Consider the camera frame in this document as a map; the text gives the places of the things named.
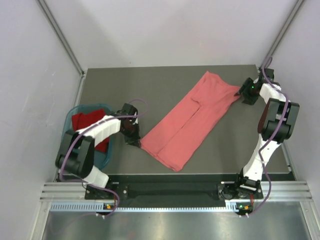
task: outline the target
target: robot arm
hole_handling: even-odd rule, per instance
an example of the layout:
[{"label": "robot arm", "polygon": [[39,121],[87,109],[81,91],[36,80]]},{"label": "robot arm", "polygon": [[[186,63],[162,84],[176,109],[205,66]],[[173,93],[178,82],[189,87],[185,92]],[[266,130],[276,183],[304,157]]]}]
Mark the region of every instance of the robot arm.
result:
[{"label": "robot arm", "polygon": [[[97,167],[94,166],[95,146],[102,142],[109,136],[121,132],[124,135],[124,141],[128,145],[132,145],[140,148],[140,135],[139,135],[139,124],[138,118],[120,118],[112,119],[109,118],[116,116],[136,116],[138,110],[125,103],[121,110],[113,112],[111,115],[106,115],[103,119],[92,124],[98,126],[86,132],[74,146],[71,155],[66,161],[65,170],[71,174],[78,176],[84,181],[93,184],[95,186],[104,188],[109,180],[108,175],[101,172]],[[60,169],[64,162],[65,156],[69,150],[69,147],[75,140],[75,138],[83,133],[86,129],[92,127],[74,131],[68,130],[62,139],[58,155],[55,160],[55,165]]]},{"label": "robot arm", "polygon": [[[278,85],[275,85],[275,87],[278,90],[281,90],[281,87]],[[261,119],[260,119],[260,123],[261,122],[266,122],[266,114],[268,114],[268,112],[271,110],[269,110],[270,108],[270,103],[269,100],[274,102],[276,100],[280,101],[281,103],[284,103],[286,101],[285,96],[282,93],[279,93],[278,91],[276,91],[271,85],[269,85],[268,83],[264,83],[262,84],[262,87],[260,89],[259,92],[260,96],[263,98],[264,102],[266,103],[266,107],[264,110],[264,114],[262,114]],[[279,117],[279,114],[281,115],[282,109],[278,109],[280,110],[280,113],[276,113],[275,115],[275,119],[277,120],[277,117]],[[258,136],[258,143],[253,151],[253,154],[249,160],[249,162],[244,166],[243,168],[243,176],[244,177],[248,177],[248,179],[253,180],[253,181],[261,181],[262,179],[262,174],[263,174],[263,167],[262,167],[262,160],[259,156],[259,150],[262,148],[263,145],[266,144],[268,138],[266,136],[263,136],[266,132],[266,129],[262,132],[261,130],[258,130],[259,132],[259,136]],[[269,159],[271,158],[272,154],[275,152],[275,150],[282,144],[282,142],[277,142],[276,140],[271,141],[267,148],[263,149],[261,151],[261,155],[263,157],[263,161],[264,161],[264,165],[266,166],[269,162]]]},{"label": "robot arm", "polygon": [[[266,69],[266,72],[268,77],[272,79],[271,81],[273,81],[274,71],[272,69]],[[273,82],[273,84],[278,90],[281,90],[281,87],[277,83]],[[263,195],[261,194],[260,182],[264,170],[259,150],[266,144],[277,128],[284,110],[286,98],[282,93],[279,93],[271,85],[266,83],[262,74],[260,74],[259,78],[255,81],[248,78],[236,94],[242,95],[244,97],[243,103],[249,105],[253,105],[259,97],[262,97],[266,106],[258,123],[258,143],[249,162],[243,167],[240,174],[238,174],[235,183],[223,184],[222,187],[220,186],[219,193],[223,199],[247,199],[250,194],[254,195],[256,199],[261,199]],[[289,102],[285,118],[274,139],[261,151],[265,166],[283,141],[290,138],[296,123],[299,108],[299,104]]]}]

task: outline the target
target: metal extrusion frame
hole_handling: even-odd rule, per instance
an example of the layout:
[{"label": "metal extrusion frame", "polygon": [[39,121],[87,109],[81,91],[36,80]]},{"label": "metal extrusion frame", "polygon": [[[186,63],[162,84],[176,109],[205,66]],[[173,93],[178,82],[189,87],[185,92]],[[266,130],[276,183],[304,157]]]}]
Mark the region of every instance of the metal extrusion frame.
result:
[{"label": "metal extrusion frame", "polygon": [[[261,182],[264,193],[269,190],[269,182]],[[80,182],[47,182],[43,186],[37,218],[30,240],[41,240],[49,217],[49,212],[107,212],[104,204],[113,204],[113,200],[86,200],[86,190]],[[247,200],[226,200],[226,207],[119,207],[116,212],[236,212],[236,204]],[[320,239],[320,220],[305,181],[273,181],[268,202],[300,202],[307,227],[313,240]]]},{"label": "metal extrusion frame", "polygon": [[278,49],[279,45],[281,44],[282,40],[284,39],[289,27],[292,25],[294,19],[296,18],[298,12],[301,10],[303,7],[303,4],[305,3],[306,0],[297,0],[291,9],[288,17],[286,18],[282,28],[280,29],[279,33],[277,34],[275,40],[273,41],[268,53],[264,57],[264,60],[261,63],[261,67],[264,63],[268,61],[270,57],[276,52]]},{"label": "metal extrusion frame", "polygon": [[84,70],[82,69],[78,59],[76,58],[74,52],[72,51],[65,35],[61,31],[56,19],[54,18],[51,10],[49,9],[45,0],[36,0],[37,4],[39,5],[40,9],[42,10],[44,16],[48,20],[49,24],[52,27],[52,30],[56,34],[57,38],[59,39],[62,47],[64,48],[65,52],[69,56],[71,62],[73,63],[75,69],[79,72],[80,76],[84,75]]},{"label": "metal extrusion frame", "polygon": [[86,80],[86,76],[87,76],[87,71],[85,71],[83,73],[83,75],[81,76],[80,78],[80,81],[79,81],[79,85],[78,85],[78,89],[75,93],[75,96],[74,96],[74,101],[73,101],[73,106],[78,106],[79,103],[80,103],[80,98],[81,98],[81,94],[82,94],[82,91],[84,89],[84,84],[85,84],[85,80]]}]

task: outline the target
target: pink cloth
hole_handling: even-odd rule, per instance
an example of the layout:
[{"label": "pink cloth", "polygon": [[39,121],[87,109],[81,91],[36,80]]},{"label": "pink cloth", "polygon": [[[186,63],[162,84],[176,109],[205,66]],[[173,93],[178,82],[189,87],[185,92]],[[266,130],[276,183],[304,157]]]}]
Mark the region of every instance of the pink cloth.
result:
[{"label": "pink cloth", "polygon": [[142,140],[141,148],[180,171],[239,97],[238,86],[206,72],[188,94]]}]

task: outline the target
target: black clamp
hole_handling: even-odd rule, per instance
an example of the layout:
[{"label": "black clamp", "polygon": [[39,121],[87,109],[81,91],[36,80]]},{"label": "black clamp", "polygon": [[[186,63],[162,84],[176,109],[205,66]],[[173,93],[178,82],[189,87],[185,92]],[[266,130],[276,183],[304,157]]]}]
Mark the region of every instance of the black clamp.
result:
[{"label": "black clamp", "polygon": [[243,169],[237,174],[235,182],[223,182],[217,185],[218,196],[221,200],[240,200],[236,203],[237,214],[245,216],[253,212],[253,203],[243,201],[252,199],[263,199],[264,195],[260,181],[253,181],[244,177]]},{"label": "black clamp", "polygon": [[[274,70],[270,68],[265,68],[264,72],[268,79],[274,84],[279,85],[279,83],[274,82],[275,75]],[[254,82],[250,77],[248,77],[244,84],[240,87],[239,91],[235,94],[235,96],[242,95],[244,100],[242,101],[244,104],[254,105],[260,96],[260,90],[263,84],[267,83],[262,69],[259,68],[259,76],[258,80]]]},{"label": "black clamp", "polygon": [[[138,110],[131,104],[125,103],[121,110],[111,114],[112,116],[135,116],[138,115]],[[121,126],[120,133],[124,135],[124,142],[128,145],[132,145],[141,148],[140,135],[139,135],[139,124],[138,118],[128,117],[120,118]]]}]

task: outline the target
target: silver metal floor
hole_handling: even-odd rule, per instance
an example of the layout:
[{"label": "silver metal floor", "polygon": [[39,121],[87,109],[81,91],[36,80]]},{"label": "silver metal floor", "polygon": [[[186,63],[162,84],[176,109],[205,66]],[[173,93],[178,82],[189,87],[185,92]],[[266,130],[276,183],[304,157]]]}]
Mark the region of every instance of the silver metal floor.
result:
[{"label": "silver metal floor", "polygon": [[[54,231],[81,215],[50,212]],[[268,202],[250,218],[235,213],[117,213],[80,218],[61,234],[45,229],[43,240],[311,240],[299,202]]]},{"label": "silver metal floor", "polygon": [[[146,135],[199,81],[206,71],[227,83],[241,86],[256,78],[255,65],[175,66],[89,69],[80,104],[109,104],[113,110],[132,99],[143,98],[148,113],[139,119],[140,135]],[[140,113],[145,106],[134,103]],[[179,173],[174,173],[144,150],[125,145],[116,134],[112,158],[103,170],[108,174],[228,174],[238,173],[257,145],[257,126],[265,104],[254,106],[235,102]],[[281,148],[267,166],[270,173],[288,173]]]}]

